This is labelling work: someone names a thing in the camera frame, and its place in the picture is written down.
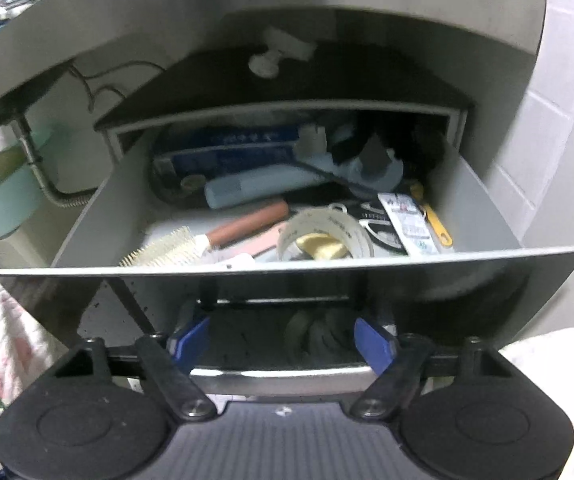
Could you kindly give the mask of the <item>grey drawer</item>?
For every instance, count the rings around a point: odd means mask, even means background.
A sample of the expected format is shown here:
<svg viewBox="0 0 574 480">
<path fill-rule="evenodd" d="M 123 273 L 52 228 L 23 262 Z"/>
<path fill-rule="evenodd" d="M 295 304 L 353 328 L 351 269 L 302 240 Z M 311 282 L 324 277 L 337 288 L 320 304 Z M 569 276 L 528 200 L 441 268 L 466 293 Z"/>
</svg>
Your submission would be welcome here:
<svg viewBox="0 0 574 480">
<path fill-rule="evenodd" d="M 469 336 L 495 347 L 513 341 L 574 271 L 574 246 L 523 248 L 476 175 L 447 156 L 439 181 L 454 252 L 379 255 L 328 262 L 194 261 L 176 268 L 124 268 L 131 250 L 179 226 L 202 233 L 228 214 L 173 210 L 146 179 L 153 137 L 142 136 L 76 220 L 49 268 L 0 270 L 0 284 L 66 346 L 99 337 L 128 346 L 171 333 L 192 312 L 211 319 L 196 376 L 209 391 L 287 394 L 345 391 L 367 375 L 356 359 L 294 364 L 285 327 L 300 310 L 343 309 L 442 346 Z"/>
</svg>

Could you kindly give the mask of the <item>blue box in drawer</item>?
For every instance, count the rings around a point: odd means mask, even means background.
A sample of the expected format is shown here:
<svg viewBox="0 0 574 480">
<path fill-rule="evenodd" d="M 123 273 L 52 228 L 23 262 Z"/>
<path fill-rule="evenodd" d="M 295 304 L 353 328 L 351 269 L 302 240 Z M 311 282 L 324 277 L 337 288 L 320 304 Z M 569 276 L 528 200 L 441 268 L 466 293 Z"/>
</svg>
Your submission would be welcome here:
<svg viewBox="0 0 574 480">
<path fill-rule="evenodd" d="M 151 161 L 161 176 L 180 179 L 200 174 L 211 180 L 291 162 L 315 135 L 312 124 L 170 129 L 154 142 Z"/>
</svg>

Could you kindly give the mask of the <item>black and white scissors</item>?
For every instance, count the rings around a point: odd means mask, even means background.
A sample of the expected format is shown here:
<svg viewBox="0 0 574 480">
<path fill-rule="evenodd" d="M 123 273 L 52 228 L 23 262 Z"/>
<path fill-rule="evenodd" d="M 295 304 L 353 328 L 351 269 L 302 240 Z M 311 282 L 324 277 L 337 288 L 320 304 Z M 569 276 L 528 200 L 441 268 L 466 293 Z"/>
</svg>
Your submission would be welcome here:
<svg viewBox="0 0 574 480">
<path fill-rule="evenodd" d="M 382 206 L 374 200 L 370 202 L 344 200 L 343 202 L 331 203 L 329 208 L 342 211 L 354 218 L 367 232 L 372 242 L 381 249 L 395 255 L 407 255 L 389 217 Z"/>
</svg>

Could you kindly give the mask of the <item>roll of clear tape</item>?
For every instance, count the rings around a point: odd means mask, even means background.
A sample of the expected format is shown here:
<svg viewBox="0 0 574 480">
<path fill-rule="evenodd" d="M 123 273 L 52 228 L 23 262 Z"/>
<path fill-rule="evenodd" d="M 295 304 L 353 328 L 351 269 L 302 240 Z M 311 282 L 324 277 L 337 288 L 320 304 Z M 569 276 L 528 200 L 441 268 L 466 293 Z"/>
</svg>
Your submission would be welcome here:
<svg viewBox="0 0 574 480">
<path fill-rule="evenodd" d="M 372 258 L 374 245 L 365 229 L 349 214 L 331 208 L 308 208 L 281 230 L 278 261 Z"/>
</svg>

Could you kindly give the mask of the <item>white card package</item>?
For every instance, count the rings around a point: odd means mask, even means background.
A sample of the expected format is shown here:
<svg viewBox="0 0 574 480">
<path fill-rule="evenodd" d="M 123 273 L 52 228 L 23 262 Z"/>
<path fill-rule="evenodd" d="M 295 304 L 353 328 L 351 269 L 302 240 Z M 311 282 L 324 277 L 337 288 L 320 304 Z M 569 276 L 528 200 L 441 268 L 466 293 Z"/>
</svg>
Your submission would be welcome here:
<svg viewBox="0 0 574 480">
<path fill-rule="evenodd" d="M 439 253 L 424 215 L 410 196 L 379 193 L 378 200 L 407 255 L 433 256 Z"/>
</svg>

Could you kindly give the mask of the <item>light blue tube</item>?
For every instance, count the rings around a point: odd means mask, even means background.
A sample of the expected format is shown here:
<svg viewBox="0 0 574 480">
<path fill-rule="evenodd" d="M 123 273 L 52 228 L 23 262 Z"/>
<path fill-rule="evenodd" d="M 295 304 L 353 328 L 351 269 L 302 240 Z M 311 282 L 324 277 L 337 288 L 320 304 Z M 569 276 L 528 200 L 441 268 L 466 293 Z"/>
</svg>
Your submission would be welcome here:
<svg viewBox="0 0 574 480">
<path fill-rule="evenodd" d="M 270 165 L 215 178 L 204 186 L 204 197 L 210 208 L 223 209 L 327 181 L 325 176 L 301 167 Z"/>
</svg>

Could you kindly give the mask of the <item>white pipe fitting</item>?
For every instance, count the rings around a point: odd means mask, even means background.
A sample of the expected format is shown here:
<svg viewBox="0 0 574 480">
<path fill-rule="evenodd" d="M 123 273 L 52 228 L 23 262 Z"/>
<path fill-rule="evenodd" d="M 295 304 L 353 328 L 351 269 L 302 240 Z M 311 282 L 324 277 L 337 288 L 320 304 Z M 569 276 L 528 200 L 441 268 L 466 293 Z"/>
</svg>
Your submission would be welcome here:
<svg viewBox="0 0 574 480">
<path fill-rule="evenodd" d="M 266 50 L 249 58 L 249 70 L 263 79 L 274 79 L 279 75 L 279 65 L 283 60 L 308 62 L 314 55 L 317 44 L 307 42 L 275 27 L 263 32 Z"/>
</svg>

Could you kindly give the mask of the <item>stainless steel counter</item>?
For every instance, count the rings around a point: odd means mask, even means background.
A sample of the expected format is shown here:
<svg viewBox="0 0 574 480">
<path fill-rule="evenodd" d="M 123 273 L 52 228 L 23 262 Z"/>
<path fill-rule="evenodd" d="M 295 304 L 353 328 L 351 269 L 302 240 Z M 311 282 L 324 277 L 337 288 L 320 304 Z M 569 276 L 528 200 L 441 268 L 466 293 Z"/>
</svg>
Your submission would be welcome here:
<svg viewBox="0 0 574 480">
<path fill-rule="evenodd" d="M 546 0 L 40 0 L 0 30 L 0 125 L 46 92 L 44 73 L 130 37 L 177 61 L 257 44 L 269 27 L 332 39 L 334 18 L 346 13 L 451 26 L 532 54 L 545 8 Z"/>
</svg>

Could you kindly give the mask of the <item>brown handled hair brush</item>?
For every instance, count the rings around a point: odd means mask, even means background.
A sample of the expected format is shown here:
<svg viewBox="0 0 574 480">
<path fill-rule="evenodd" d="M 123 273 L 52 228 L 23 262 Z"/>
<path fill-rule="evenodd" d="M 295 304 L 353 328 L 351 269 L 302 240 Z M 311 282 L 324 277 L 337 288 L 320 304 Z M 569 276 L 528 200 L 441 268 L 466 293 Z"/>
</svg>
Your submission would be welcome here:
<svg viewBox="0 0 574 480">
<path fill-rule="evenodd" d="M 119 266 L 122 268 L 183 266 L 201 259 L 212 249 L 238 242 L 278 221 L 285 220 L 288 214 L 288 204 L 284 200 L 278 200 L 251 214 L 218 226 L 206 234 L 192 234 L 187 226 L 183 226 L 134 250 L 120 261 Z"/>
</svg>

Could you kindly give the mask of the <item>yellow handled tool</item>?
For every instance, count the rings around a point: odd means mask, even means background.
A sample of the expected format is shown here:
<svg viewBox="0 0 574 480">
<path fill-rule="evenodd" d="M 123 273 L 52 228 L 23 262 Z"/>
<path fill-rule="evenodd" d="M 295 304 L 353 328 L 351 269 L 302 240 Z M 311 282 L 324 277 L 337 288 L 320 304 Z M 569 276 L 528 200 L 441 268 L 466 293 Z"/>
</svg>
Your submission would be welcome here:
<svg viewBox="0 0 574 480">
<path fill-rule="evenodd" d="M 424 187 L 419 182 L 414 182 L 410 185 L 409 189 L 413 199 L 416 200 L 424 212 L 424 216 L 426 217 L 429 226 L 432 227 L 432 230 L 434 234 L 436 234 L 440 244 L 443 247 L 451 248 L 453 246 L 451 234 L 447 231 L 447 228 L 444 226 L 434 209 L 424 199 Z"/>
</svg>

